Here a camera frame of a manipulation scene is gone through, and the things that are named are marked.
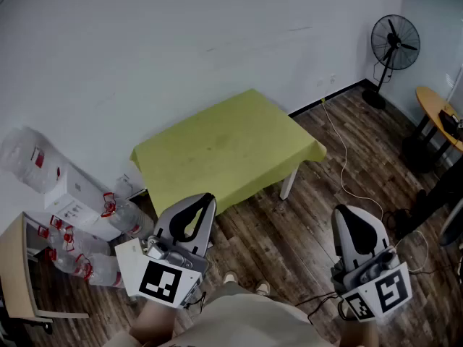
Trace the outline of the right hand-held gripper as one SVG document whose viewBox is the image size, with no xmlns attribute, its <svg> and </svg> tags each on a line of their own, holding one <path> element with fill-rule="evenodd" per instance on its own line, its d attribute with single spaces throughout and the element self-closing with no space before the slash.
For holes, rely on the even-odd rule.
<svg viewBox="0 0 463 347">
<path fill-rule="evenodd" d="M 407 263 L 389 246 L 381 220 L 362 208 L 337 205 L 331 224 L 342 260 L 331 268 L 331 281 L 358 321 L 381 319 L 412 298 Z"/>
</svg>

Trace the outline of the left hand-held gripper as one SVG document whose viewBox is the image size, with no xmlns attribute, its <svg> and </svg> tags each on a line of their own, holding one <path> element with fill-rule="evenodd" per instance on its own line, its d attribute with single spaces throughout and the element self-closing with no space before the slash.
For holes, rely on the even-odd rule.
<svg viewBox="0 0 463 347">
<path fill-rule="evenodd" d="M 158 239 L 135 238 L 115 246 L 127 295 L 176 309 L 187 307 L 208 269 L 208 261 L 200 256 L 207 251 L 215 215 L 216 198 L 196 194 L 161 213 L 154 231 Z"/>
</svg>

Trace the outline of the yellow cloth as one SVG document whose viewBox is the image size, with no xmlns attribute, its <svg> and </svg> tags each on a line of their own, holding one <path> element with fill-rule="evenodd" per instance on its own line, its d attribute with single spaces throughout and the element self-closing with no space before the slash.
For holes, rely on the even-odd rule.
<svg viewBox="0 0 463 347">
<path fill-rule="evenodd" d="M 257 90 L 217 103 L 135 146 L 156 214 L 211 193 L 217 213 L 288 177 L 326 147 Z"/>
</svg>

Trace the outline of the person's left forearm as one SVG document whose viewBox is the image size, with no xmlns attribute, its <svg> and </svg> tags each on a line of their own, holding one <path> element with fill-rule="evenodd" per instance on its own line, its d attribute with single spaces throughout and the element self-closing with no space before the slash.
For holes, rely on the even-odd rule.
<svg viewBox="0 0 463 347">
<path fill-rule="evenodd" d="M 141 345 L 160 346 L 172 339 L 176 317 L 177 309 L 147 301 L 129 334 Z"/>
</svg>

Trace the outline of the person's right forearm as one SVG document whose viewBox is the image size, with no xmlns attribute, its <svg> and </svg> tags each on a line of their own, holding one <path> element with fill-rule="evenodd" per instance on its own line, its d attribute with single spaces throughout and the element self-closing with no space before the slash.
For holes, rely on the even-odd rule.
<svg viewBox="0 0 463 347">
<path fill-rule="evenodd" d="M 348 317 L 339 347 L 380 347 L 377 322 L 360 322 L 355 317 Z"/>
</svg>

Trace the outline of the group of clear water bottles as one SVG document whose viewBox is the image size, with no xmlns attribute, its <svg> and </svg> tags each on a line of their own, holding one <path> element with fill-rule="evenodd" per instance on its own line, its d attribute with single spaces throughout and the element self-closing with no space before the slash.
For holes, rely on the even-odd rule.
<svg viewBox="0 0 463 347">
<path fill-rule="evenodd" d="M 153 233 L 153 220 L 135 203 L 112 192 L 103 192 L 103 199 L 101 216 L 122 234 L 146 239 Z M 38 235 L 48 241 L 51 249 L 47 259 L 58 270 L 94 286 L 124 286 L 117 259 L 111 254 L 110 241 L 81 231 L 52 214 L 49 227 L 40 228 Z"/>
</svg>

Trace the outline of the white water dispenser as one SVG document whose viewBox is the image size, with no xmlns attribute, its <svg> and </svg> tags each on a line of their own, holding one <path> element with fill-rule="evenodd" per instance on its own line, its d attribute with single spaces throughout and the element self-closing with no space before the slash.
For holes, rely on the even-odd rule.
<svg viewBox="0 0 463 347">
<path fill-rule="evenodd" d="M 111 241 L 122 234 L 103 218 L 103 192 L 72 166 L 67 166 L 56 186 L 44 194 L 45 211 L 66 223 Z"/>
</svg>

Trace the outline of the person's beige clothing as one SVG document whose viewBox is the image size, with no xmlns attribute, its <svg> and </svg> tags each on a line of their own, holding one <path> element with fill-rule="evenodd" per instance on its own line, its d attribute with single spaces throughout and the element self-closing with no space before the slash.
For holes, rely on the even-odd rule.
<svg viewBox="0 0 463 347">
<path fill-rule="evenodd" d="M 122 330 L 103 347 L 333 347 L 290 304 L 227 283 L 211 295 L 193 325 L 160 346 L 141 345 Z"/>
</svg>

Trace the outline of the round wooden table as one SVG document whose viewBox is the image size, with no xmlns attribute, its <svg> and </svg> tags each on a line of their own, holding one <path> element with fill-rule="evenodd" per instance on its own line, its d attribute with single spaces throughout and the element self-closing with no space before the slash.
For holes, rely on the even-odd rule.
<svg viewBox="0 0 463 347">
<path fill-rule="evenodd" d="M 437 161 L 450 147 L 456 148 L 463 153 L 463 139 L 457 140 L 444 131 L 438 116 L 439 112 L 444 110 L 451 115 L 454 114 L 458 120 L 463 118 L 459 116 L 449 102 L 429 87 L 417 87 L 416 97 L 425 114 L 413 133 L 404 138 L 402 153 L 411 170 L 427 173 L 433 169 Z M 437 132 L 443 135 L 445 141 L 431 155 L 428 152 L 428 144 Z"/>
</svg>

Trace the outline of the large clear water jug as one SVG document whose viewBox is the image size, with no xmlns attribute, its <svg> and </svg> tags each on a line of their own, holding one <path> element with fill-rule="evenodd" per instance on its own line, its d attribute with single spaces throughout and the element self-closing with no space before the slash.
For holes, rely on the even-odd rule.
<svg viewBox="0 0 463 347">
<path fill-rule="evenodd" d="M 67 159 L 30 127 L 12 129 L 0 144 L 0 168 L 40 194 L 57 185 L 67 166 Z"/>
</svg>

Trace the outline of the light wooden desk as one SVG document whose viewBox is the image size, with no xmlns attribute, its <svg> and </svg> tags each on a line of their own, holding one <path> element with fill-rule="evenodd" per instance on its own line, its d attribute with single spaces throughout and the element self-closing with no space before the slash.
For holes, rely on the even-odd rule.
<svg viewBox="0 0 463 347">
<path fill-rule="evenodd" d="M 81 319 L 87 313 L 52 312 L 39 309 L 33 293 L 27 255 L 27 223 L 19 214 L 0 235 L 0 285 L 4 306 L 13 320 L 51 324 L 55 319 Z"/>
</svg>

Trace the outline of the black standing floor fan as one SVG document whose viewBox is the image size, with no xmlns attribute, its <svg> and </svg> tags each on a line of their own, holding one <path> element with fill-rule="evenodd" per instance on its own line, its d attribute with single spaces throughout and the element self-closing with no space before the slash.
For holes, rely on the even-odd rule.
<svg viewBox="0 0 463 347">
<path fill-rule="evenodd" d="M 389 81 L 394 72 L 412 66 L 420 53 L 420 36 L 416 27 L 405 17 L 397 14 L 386 15 L 373 27 L 371 48 L 377 60 L 374 68 L 381 64 L 383 73 L 376 89 L 362 93 L 363 100 L 373 108 L 384 109 L 386 100 L 380 94 L 384 81 Z"/>
</svg>

